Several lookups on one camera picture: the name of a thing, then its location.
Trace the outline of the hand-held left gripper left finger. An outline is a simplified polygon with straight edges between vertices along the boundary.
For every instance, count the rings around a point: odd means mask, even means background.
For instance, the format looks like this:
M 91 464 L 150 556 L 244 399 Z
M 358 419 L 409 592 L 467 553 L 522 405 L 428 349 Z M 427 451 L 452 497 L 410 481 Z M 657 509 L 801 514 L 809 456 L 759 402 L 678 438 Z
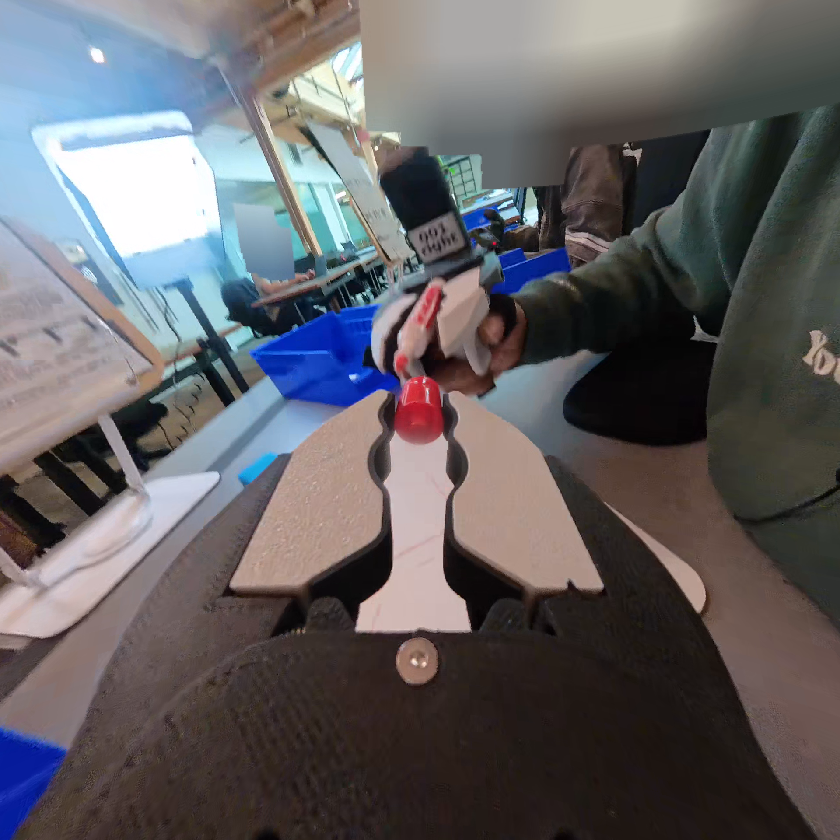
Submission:
M 232 595 L 304 610 L 330 597 L 358 619 L 392 572 L 394 408 L 392 393 L 373 392 L 296 447 L 230 578 Z

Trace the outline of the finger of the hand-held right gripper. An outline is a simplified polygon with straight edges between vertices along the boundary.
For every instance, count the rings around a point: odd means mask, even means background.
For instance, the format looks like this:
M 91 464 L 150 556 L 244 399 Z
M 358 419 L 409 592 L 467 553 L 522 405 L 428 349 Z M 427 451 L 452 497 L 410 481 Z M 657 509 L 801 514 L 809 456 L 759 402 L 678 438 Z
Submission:
M 488 293 L 478 276 L 436 277 L 441 299 L 434 321 L 431 350 L 433 370 L 446 361 L 465 361 L 478 376 L 490 370 L 490 350 L 480 340 L 479 328 L 490 312 Z
M 377 309 L 371 327 L 371 367 L 378 372 L 396 376 L 393 369 L 396 337 L 421 293 L 422 291 L 413 291 L 389 297 L 383 300 Z M 426 373 L 423 358 L 422 364 Z

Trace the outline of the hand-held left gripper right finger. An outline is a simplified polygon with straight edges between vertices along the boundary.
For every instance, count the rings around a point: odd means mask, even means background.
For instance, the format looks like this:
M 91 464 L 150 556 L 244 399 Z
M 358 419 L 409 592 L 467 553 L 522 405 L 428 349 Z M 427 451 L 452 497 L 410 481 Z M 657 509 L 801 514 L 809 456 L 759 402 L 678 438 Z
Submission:
M 531 617 L 565 592 L 601 595 L 602 577 L 542 451 L 476 399 L 445 400 L 444 577 L 483 623 L 498 601 Z

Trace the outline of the red dry-erase marker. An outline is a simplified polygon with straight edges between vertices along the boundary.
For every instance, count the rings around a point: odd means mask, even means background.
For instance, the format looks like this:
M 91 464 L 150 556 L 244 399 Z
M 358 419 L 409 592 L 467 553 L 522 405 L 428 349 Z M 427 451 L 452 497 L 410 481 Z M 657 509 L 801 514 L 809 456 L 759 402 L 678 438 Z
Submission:
M 397 334 L 393 369 L 401 385 L 425 375 L 422 358 L 434 337 L 444 286 L 439 278 L 426 285 Z

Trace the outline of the red marker cap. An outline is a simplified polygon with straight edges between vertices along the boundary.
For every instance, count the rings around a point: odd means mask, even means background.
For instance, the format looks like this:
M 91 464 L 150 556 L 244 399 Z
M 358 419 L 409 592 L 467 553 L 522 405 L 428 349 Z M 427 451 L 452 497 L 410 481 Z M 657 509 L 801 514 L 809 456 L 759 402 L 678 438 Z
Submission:
M 426 446 L 439 439 L 444 429 L 443 397 L 438 384 L 425 375 L 408 380 L 395 408 L 395 434 L 408 445 Z

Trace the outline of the white whiteboard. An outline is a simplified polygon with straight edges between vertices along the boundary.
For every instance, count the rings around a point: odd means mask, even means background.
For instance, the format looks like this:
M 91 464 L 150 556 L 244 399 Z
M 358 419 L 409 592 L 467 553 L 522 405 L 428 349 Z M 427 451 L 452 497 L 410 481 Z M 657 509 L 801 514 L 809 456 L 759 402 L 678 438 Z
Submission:
M 444 400 L 444 415 L 447 409 Z M 367 632 L 466 632 L 466 603 L 448 585 L 444 572 L 445 513 L 453 489 L 447 470 L 446 433 L 431 444 L 391 441 L 392 471 L 385 487 L 391 495 L 393 567 L 384 587 L 361 607 L 359 629 Z M 555 598 L 602 606 L 610 596 L 640 592 L 643 614 L 652 611 L 657 592 L 665 602 L 689 604 L 701 614 L 707 590 L 687 562 L 606 505 L 558 459 L 545 456 L 604 584 L 601 595 L 567 591 Z

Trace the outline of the blue plastic bin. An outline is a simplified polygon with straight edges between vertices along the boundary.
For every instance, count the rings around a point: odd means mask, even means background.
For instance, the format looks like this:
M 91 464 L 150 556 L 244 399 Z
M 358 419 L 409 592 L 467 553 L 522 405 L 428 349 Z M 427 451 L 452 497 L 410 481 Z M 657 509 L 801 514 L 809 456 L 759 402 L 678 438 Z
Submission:
M 494 293 L 512 295 L 533 280 L 571 270 L 565 248 L 557 248 L 538 255 L 526 256 L 521 248 L 499 257 L 502 280 L 492 289 Z
M 51 742 L 1 728 L 1 838 L 21 826 L 67 755 Z
M 365 366 L 375 305 L 321 315 L 250 352 L 286 400 L 341 408 L 373 392 L 398 390 L 397 379 Z

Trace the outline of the person's right hand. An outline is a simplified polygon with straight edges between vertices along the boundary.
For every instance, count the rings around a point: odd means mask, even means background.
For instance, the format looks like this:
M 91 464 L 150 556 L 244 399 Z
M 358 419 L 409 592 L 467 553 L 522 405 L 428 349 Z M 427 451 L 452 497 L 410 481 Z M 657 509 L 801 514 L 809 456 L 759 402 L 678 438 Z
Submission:
M 425 374 L 436 381 L 442 392 L 485 396 L 496 387 L 502 374 L 520 364 L 528 336 L 524 310 L 508 295 L 492 294 L 489 301 L 489 312 L 476 332 L 478 341 L 490 351 L 487 373 L 475 373 L 466 360 L 445 358 L 436 346 L 423 357 Z

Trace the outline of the white standing sign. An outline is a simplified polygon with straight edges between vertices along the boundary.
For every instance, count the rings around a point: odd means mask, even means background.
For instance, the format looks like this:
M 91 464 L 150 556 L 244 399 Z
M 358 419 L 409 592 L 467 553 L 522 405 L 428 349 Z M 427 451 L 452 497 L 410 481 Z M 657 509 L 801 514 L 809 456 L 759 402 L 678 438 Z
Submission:
M 380 187 L 374 184 L 366 163 L 352 152 L 341 132 L 317 122 L 307 122 L 304 133 L 339 175 L 385 261 L 401 265 L 409 259 L 411 249 Z

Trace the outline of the black textured wrist pad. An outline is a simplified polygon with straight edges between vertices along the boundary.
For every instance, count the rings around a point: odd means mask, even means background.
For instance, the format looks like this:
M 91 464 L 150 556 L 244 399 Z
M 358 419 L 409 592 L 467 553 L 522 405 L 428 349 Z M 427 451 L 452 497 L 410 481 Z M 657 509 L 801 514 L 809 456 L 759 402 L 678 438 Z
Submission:
M 570 388 L 563 417 L 582 432 L 634 445 L 702 441 L 716 349 L 697 339 L 617 349 Z

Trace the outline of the white standing display board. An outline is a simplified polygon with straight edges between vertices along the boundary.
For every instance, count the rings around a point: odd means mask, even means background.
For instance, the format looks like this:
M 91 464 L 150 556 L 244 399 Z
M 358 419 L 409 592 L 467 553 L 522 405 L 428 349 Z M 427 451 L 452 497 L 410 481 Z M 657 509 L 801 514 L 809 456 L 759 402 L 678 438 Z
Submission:
M 222 276 L 215 176 L 183 111 L 49 123 L 31 135 L 94 237 L 137 288 Z

